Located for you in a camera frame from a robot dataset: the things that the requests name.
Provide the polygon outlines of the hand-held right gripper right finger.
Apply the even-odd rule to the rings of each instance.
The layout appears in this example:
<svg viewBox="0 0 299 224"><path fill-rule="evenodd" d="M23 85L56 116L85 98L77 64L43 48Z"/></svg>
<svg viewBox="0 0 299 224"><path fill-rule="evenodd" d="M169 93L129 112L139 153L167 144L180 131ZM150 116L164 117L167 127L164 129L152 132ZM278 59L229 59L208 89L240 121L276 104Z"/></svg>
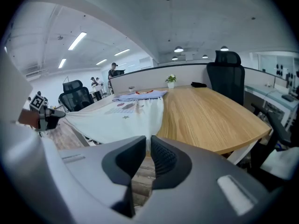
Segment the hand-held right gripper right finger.
<svg viewBox="0 0 299 224"><path fill-rule="evenodd" d="M138 224L246 224L267 195L251 175L219 154L151 138L156 178Z"/></svg>

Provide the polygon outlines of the tall black office chair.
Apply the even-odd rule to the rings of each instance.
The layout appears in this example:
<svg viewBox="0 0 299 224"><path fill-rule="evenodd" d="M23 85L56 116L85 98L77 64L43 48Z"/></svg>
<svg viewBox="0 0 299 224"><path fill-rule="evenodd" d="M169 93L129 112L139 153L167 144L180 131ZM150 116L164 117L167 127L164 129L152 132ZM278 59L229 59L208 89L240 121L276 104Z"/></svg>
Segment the tall black office chair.
<svg viewBox="0 0 299 224"><path fill-rule="evenodd" d="M212 89L243 105L245 69L241 58L233 51L215 53L215 61L206 65Z"/></svg>

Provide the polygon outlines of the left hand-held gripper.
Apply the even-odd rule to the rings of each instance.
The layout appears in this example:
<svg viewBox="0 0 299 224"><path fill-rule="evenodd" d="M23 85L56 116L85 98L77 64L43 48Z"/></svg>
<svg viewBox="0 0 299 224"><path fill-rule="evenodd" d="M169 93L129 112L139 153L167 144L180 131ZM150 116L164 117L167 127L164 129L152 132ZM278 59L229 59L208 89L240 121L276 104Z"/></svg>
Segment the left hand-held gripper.
<svg viewBox="0 0 299 224"><path fill-rule="evenodd" d="M65 112L48 108L45 104L45 98L42 98L37 94L30 101L29 107L32 111L38 112L38 131L55 129L59 120L65 117Z"/></svg>

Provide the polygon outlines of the white shirt with blue sleeves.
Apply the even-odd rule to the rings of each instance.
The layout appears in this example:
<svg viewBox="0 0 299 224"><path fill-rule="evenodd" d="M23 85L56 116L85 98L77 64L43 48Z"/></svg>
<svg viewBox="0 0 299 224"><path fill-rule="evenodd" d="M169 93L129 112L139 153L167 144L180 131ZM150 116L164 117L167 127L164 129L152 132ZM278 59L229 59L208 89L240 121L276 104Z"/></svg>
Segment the white shirt with blue sleeves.
<svg viewBox="0 0 299 224"><path fill-rule="evenodd" d="M132 92L114 96L110 103L96 102L65 120L74 130L98 143L107 144L134 136L145 136L146 145L161 128L163 96L167 90Z"/></svg>

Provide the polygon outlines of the white desk leg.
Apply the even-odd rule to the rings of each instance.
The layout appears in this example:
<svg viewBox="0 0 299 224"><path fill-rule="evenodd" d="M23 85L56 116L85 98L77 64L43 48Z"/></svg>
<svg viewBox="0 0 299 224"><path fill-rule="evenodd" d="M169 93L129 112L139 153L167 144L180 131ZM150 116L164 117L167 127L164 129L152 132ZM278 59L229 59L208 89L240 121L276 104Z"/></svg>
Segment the white desk leg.
<svg viewBox="0 0 299 224"><path fill-rule="evenodd" d="M254 145L259 141L259 139L252 140L237 148L232 152L232 154L227 158L227 160L234 165L237 165L254 147Z"/></svg>

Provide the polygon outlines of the glass-topped white desk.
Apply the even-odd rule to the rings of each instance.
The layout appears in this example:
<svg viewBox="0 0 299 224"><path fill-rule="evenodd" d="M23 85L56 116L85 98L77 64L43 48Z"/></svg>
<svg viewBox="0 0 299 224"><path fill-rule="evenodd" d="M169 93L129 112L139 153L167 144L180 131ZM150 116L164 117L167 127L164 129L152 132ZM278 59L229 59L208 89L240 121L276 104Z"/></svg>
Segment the glass-topped white desk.
<svg viewBox="0 0 299 224"><path fill-rule="evenodd" d="M298 100L289 102L282 98L283 94L277 89L263 85L245 85L244 90L264 100L264 104L270 103L281 110L283 112L281 123L287 131L289 130L299 107Z"/></svg>

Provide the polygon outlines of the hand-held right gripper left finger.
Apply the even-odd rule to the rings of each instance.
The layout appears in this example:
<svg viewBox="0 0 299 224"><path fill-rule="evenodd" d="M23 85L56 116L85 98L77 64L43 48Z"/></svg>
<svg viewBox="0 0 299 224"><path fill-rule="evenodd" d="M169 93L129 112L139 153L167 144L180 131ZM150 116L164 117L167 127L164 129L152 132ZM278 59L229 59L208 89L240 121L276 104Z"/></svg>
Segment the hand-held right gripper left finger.
<svg viewBox="0 0 299 224"><path fill-rule="evenodd" d="M135 215L131 180L146 155L146 137L70 150L59 154L75 179L96 200L127 217Z"/></svg>

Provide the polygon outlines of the person's left forearm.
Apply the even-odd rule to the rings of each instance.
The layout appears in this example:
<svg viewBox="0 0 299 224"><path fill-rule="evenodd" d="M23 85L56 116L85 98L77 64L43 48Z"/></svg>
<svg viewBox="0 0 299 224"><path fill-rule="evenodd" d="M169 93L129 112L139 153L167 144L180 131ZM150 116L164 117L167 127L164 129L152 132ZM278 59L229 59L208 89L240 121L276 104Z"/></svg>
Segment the person's left forearm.
<svg viewBox="0 0 299 224"><path fill-rule="evenodd" d="M24 125L29 125L37 129L39 127L39 119L40 119L39 112L22 109L18 118L18 122Z"/></svg>

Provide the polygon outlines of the white-flowered plant in white pot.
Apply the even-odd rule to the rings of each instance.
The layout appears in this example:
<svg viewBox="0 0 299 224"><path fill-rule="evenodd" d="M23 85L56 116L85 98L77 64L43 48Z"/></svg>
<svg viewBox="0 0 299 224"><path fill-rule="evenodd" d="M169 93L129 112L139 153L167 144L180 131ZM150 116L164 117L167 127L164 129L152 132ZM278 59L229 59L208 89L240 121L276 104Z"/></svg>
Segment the white-flowered plant in white pot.
<svg viewBox="0 0 299 224"><path fill-rule="evenodd" d="M176 76L173 75L173 74L171 74L171 75L169 75L169 76L167 77L167 79L166 79L166 83L167 83L169 89L173 89L173 88L174 88L174 85L175 85L176 80L177 80L177 79L176 79Z"/></svg>

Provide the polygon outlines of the white cloth sheet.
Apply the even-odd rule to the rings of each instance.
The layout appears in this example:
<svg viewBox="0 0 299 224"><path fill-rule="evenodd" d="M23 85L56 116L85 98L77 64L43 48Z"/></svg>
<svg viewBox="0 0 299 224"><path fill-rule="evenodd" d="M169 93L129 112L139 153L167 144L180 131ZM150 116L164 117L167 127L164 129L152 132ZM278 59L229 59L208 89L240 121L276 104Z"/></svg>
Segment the white cloth sheet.
<svg viewBox="0 0 299 224"><path fill-rule="evenodd" d="M299 147L285 151L273 150L260 169L283 180L290 180L299 165Z"/></svg>

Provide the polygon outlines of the black mesh office chair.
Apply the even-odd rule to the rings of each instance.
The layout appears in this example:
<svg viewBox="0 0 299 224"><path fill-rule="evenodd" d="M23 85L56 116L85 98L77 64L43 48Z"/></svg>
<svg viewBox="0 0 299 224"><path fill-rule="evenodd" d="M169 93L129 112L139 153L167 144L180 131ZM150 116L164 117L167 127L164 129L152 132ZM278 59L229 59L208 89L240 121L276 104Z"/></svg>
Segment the black mesh office chair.
<svg viewBox="0 0 299 224"><path fill-rule="evenodd" d="M80 80L63 83L63 91L59 100L69 112L78 112L94 103L89 90Z"/></svg>

